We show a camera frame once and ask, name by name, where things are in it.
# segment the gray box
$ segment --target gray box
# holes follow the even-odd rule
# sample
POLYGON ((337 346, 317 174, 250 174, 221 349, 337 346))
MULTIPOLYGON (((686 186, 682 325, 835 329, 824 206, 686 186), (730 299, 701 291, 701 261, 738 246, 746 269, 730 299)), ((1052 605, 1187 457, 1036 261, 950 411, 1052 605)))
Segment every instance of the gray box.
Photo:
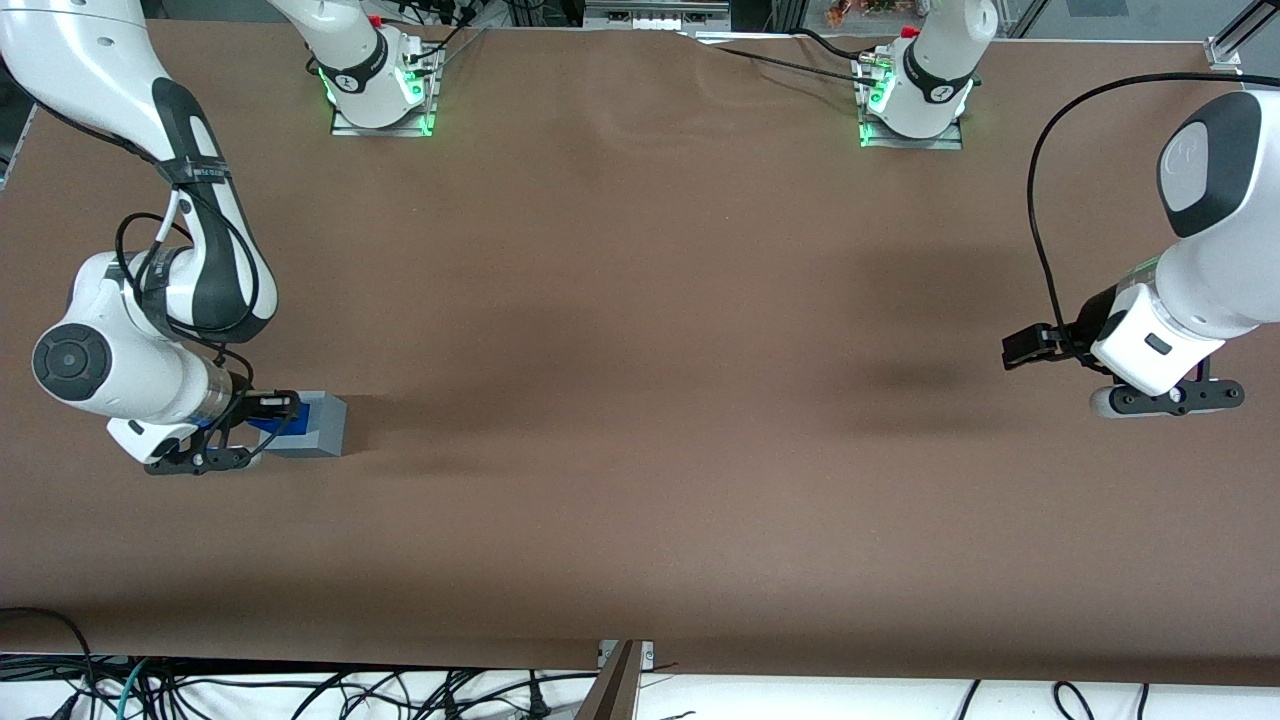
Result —
MULTIPOLYGON (((307 433, 280 436, 266 446, 266 452, 280 457, 340 457, 342 436, 347 430, 347 404, 337 395, 317 389, 298 391, 298 397, 310 407, 307 433)), ((259 433, 260 442, 271 434, 259 433)))

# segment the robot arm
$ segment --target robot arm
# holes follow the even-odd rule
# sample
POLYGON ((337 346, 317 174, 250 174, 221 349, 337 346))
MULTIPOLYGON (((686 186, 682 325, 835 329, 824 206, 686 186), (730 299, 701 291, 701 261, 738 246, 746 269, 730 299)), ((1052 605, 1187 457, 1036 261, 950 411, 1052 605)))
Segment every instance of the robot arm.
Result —
POLYGON ((0 53, 41 104, 133 142, 170 173, 193 247, 165 268, 164 315, 210 342, 256 336, 275 313, 275 282, 209 120, 160 65, 137 1, 0 0, 0 53))
POLYGON ((32 355, 50 395, 113 418, 113 437, 154 462, 234 402, 237 380, 178 341, 251 340, 275 313, 275 281, 207 119, 160 65, 134 0, 0 0, 0 53, 44 106, 145 155, 172 187, 166 220, 180 211, 189 229, 191 247, 160 250, 166 222, 159 251, 125 266, 90 258, 32 355))
MULTIPOLYGON (((1280 322, 1280 92, 1222 95, 1197 110, 1160 155, 1160 197, 1174 246, 1085 302, 1071 343, 1120 379, 1093 396, 1103 416, 1234 407, 1230 380, 1187 375, 1226 341, 1280 322)), ((1033 325, 1005 338, 1005 368, 1069 356, 1033 325)))
POLYGON ((964 110, 998 26, 991 0, 934 0, 919 36, 890 45, 891 74, 869 110, 899 135, 937 137, 964 110))
POLYGON ((352 124, 387 127, 425 101, 421 38, 374 27, 358 0, 268 1, 302 35, 329 100, 352 124))

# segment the black cap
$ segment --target black cap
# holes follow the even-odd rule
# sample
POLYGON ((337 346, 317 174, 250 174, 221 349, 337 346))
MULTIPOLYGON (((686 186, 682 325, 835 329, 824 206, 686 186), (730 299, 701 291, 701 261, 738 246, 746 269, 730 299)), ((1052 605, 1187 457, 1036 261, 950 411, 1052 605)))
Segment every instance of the black cap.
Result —
POLYGON ((55 397, 68 402, 88 400, 111 372, 111 346, 88 325, 58 325, 36 343, 31 369, 55 397))

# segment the brown table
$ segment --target brown table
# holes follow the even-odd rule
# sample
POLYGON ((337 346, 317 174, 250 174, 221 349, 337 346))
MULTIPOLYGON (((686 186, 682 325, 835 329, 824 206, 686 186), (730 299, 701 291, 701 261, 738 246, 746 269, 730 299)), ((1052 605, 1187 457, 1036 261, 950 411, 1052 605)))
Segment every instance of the brown table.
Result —
MULTIPOLYGON (((685 671, 1280 682, 1280 332, 1220 354, 1243 409, 1183 420, 1000 365, 1050 319, 1036 133, 1198 46, 997 44, 948 154, 860 149, 847 87, 669 33, 488 33, 429 140, 329 137, 288 26, 152 35, 279 279, 243 351, 346 397, 349 455, 151 478, 41 392, 77 266, 165 199, 41 117, 0 197, 5 603, 136 655, 590 666, 645 637, 685 671)), ((1221 90, 1114 94, 1051 142, 1069 311, 1174 240, 1156 155, 1221 90)))

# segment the wire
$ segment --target wire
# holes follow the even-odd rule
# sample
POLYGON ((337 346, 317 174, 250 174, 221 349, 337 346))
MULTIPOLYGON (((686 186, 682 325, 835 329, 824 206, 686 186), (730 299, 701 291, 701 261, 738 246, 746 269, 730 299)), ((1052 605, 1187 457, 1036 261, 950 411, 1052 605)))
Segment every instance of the wire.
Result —
POLYGON ((115 720, 124 720, 124 706, 129 698, 129 693, 133 692, 133 684, 138 680, 138 674, 142 673, 142 666, 147 664, 147 659, 143 657, 133 666, 129 671, 129 676, 124 680, 124 687, 120 689, 120 705, 115 706, 115 720))
POLYGON ((76 643, 79 644, 81 652, 84 655, 84 679, 90 688, 90 706, 88 716, 96 717, 96 702, 97 698, 93 693, 97 692, 97 680, 93 678, 93 653, 88 648, 88 641, 84 639, 84 633, 81 632, 79 626, 72 621, 70 618, 58 612, 56 610, 49 610, 45 607, 32 607, 32 606, 13 606, 13 607, 0 607, 0 616, 4 615, 38 615, 41 618, 51 618, 58 620, 67 626, 68 630, 76 635, 76 643))
POLYGON ((1061 694, 1062 688, 1066 688, 1075 694, 1075 700, 1079 701, 1080 707, 1084 708, 1085 717, 1093 720, 1093 708, 1089 707, 1089 703, 1084 700, 1084 694, 1080 693, 1080 688, 1076 688, 1075 685, 1065 680, 1059 680, 1053 683, 1053 705, 1057 707, 1059 714, 1066 720, 1079 720, 1076 716, 1068 712, 1066 707, 1062 706, 1062 694, 1061 694))
POLYGON ((818 35, 817 32, 814 32, 814 31, 812 31, 812 29, 809 29, 806 27, 791 28, 791 29, 787 31, 787 35, 803 35, 805 37, 813 38, 818 45, 822 45, 822 49, 826 50, 827 53, 831 53, 832 55, 835 55, 837 58, 844 58, 846 60, 856 60, 858 56, 861 55, 863 53, 867 53, 868 50, 874 50, 876 49, 874 46, 872 46, 872 47, 868 47, 867 50, 859 50, 856 53, 850 53, 847 50, 841 50, 840 47, 836 47, 835 45, 832 45, 826 37, 818 35))
POLYGON ((978 678, 969 685, 969 692, 964 693, 964 702, 960 703, 960 714, 956 715, 956 720, 964 720, 969 715, 969 703, 973 702, 973 696, 978 693, 978 685, 982 684, 982 678, 978 678))
POLYGON ((454 26, 454 28, 452 31, 449 31, 449 35, 444 36, 444 40, 442 40, 440 42, 435 44, 435 47, 431 47, 426 53, 420 53, 417 55, 410 55, 408 56, 408 61, 410 63, 417 63, 419 60, 422 60, 425 58, 430 58, 431 55, 435 55, 440 50, 444 50, 444 47, 449 44, 449 41, 453 40, 453 36, 456 36, 460 32, 462 32, 462 28, 465 28, 465 27, 467 27, 467 23, 466 22, 460 22, 457 26, 454 26))
POLYGON ((846 74, 846 73, 833 73, 831 70, 823 70, 823 69, 819 69, 819 68, 810 68, 809 65, 801 65, 799 63, 788 63, 787 60, 780 60, 777 58, 768 58, 765 55, 756 55, 755 53, 746 53, 744 50, 735 50, 732 47, 723 47, 721 45, 716 45, 716 49, 719 50, 719 51, 722 51, 722 53, 728 53, 730 55, 737 55, 739 58, 750 58, 753 60, 760 60, 762 63, 772 63, 774 65, 780 65, 780 67, 783 67, 783 68, 791 68, 792 70, 803 70, 803 72, 806 72, 806 73, 813 73, 815 76, 832 77, 832 78, 836 78, 836 79, 842 79, 842 81, 852 82, 855 85, 876 85, 876 81, 873 81, 870 78, 855 77, 855 76, 846 74))
POLYGON ((1147 696, 1151 694, 1151 683, 1143 683, 1142 689, 1138 691, 1138 712, 1134 717, 1138 720, 1144 720, 1147 716, 1147 696))
POLYGON ((333 675, 328 680, 316 685, 315 689, 311 691, 311 694, 308 694, 306 698, 302 700, 302 705, 300 705, 298 708, 293 711, 293 715, 289 717, 289 720, 298 720, 298 717, 302 716, 302 711, 305 711, 307 706, 315 702, 316 698, 324 694, 325 691, 332 689, 334 685, 340 683, 342 679, 346 678, 347 675, 349 675, 349 673, 338 673, 337 675, 333 675))
POLYGON ((1050 133, 1057 126, 1068 113, 1075 108, 1083 105, 1084 102, 1102 95, 1105 92, 1111 92, 1112 90, 1120 90, 1121 87, 1129 87, 1134 85, 1143 85, 1149 82, 1175 82, 1175 81, 1196 81, 1196 82, 1231 82, 1231 83, 1252 83, 1261 85, 1266 87, 1280 87, 1280 78, 1267 77, 1267 76, 1219 76, 1212 73, 1149 73, 1142 76, 1133 76, 1121 78, 1106 85, 1100 85, 1088 92, 1076 96, 1074 100, 1062 106, 1044 126, 1041 131, 1039 137, 1036 140, 1036 146, 1032 150, 1030 165, 1027 168, 1027 220, 1032 231, 1032 242, 1036 243, 1036 254, 1039 256, 1041 270, 1044 273, 1044 286, 1048 290, 1048 301, 1053 309, 1053 322, 1057 323, 1057 332, 1061 337, 1061 343, 1066 347, 1066 351, 1075 357, 1080 365, 1089 368, 1091 370, 1097 370, 1100 373, 1110 374, 1108 370, 1085 357, 1084 351, 1082 351, 1075 341, 1070 337, 1070 331, 1066 327, 1066 322, 1062 319, 1062 305, 1057 297, 1057 287, 1053 283, 1053 270, 1050 266, 1048 255, 1044 251, 1044 241, 1041 238, 1039 223, 1036 219, 1036 170, 1039 168, 1041 151, 1044 147, 1044 141, 1048 140, 1050 133))

